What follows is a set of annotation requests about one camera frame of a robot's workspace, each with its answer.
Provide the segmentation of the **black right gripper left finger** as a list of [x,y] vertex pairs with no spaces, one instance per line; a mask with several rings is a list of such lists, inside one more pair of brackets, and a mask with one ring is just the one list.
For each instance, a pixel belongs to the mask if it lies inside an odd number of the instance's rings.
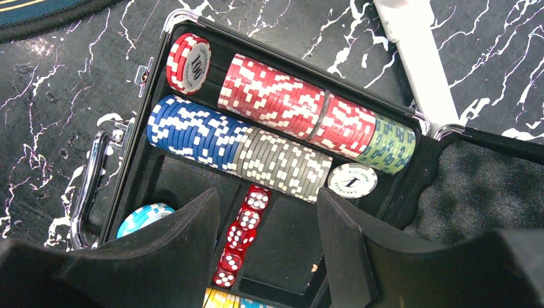
[[2,307],[201,307],[214,260],[219,196],[211,188],[180,210],[95,250],[1,241]]

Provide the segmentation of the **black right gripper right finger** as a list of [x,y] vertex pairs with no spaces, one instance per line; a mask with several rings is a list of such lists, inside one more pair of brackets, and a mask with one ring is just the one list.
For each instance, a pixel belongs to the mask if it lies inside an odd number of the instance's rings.
[[334,307],[542,307],[543,231],[493,230],[447,247],[322,188],[318,225]]

